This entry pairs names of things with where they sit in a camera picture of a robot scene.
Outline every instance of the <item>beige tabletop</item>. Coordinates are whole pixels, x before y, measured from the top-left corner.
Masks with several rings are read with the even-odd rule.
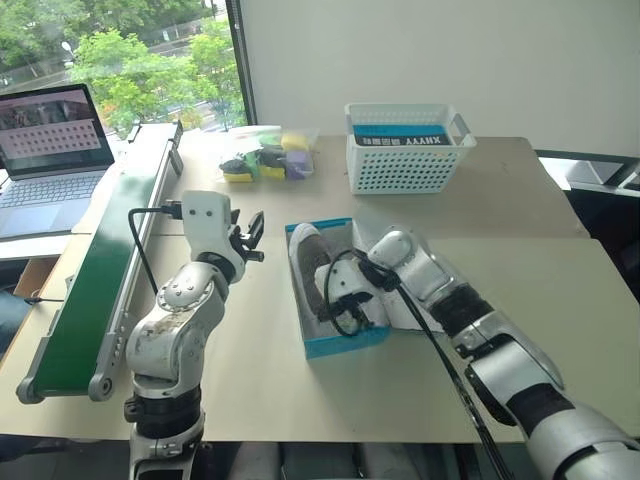
[[[304,358],[283,225],[351,215],[363,204],[428,231],[432,247],[556,361],[571,395],[628,433],[640,434],[638,304],[526,141],[481,139],[440,194],[355,198],[346,190],[344,175],[341,180],[334,172],[338,165],[343,168],[339,152],[344,140],[338,137],[318,144],[313,178],[256,185],[219,182],[215,168],[203,168],[209,155],[203,145],[186,140],[181,147],[185,174],[172,196],[179,198],[177,192],[187,188],[224,191],[232,207],[243,208],[245,221],[261,208],[267,224],[261,243],[266,260],[248,265],[245,278],[232,286],[224,321],[207,344],[205,439],[478,441],[433,348],[419,334],[397,333],[358,352],[311,362]],[[492,179],[492,188],[480,191],[474,176]],[[326,186],[332,179],[337,189]],[[464,197],[468,188],[475,188],[472,199],[451,193]],[[489,210],[483,212],[479,204]],[[155,275],[163,279],[187,260],[189,251],[184,237],[175,235],[181,231],[179,222],[159,227],[174,234],[153,236],[148,246]],[[89,241],[88,235],[74,236],[43,294],[63,295],[64,278],[75,271]],[[136,292],[131,311],[140,316],[152,302],[144,277]],[[0,367],[0,430],[127,438],[122,404],[131,386],[124,367],[107,402],[86,397],[49,398],[28,406],[18,402],[15,386],[55,308],[34,307]],[[488,414],[485,418],[498,441],[521,440],[517,429],[498,425]]]

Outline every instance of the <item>laptop keyboard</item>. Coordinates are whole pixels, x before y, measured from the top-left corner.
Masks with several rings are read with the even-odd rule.
[[[0,195],[0,208],[89,198],[102,173],[95,176],[17,182]]]

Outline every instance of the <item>white plastic basket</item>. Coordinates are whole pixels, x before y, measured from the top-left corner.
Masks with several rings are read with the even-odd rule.
[[[347,172],[353,193],[437,193],[476,146],[451,105],[352,103],[345,106],[345,113],[349,128]],[[441,126],[450,145],[358,145],[354,126],[373,125]]]

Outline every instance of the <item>laptop screen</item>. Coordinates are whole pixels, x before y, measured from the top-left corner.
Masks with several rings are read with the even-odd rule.
[[[113,163],[86,85],[0,95],[0,158],[11,177]]]

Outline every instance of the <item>laptop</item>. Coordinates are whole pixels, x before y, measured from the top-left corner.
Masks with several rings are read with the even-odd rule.
[[[86,85],[0,95],[0,238],[68,232],[113,164]]]

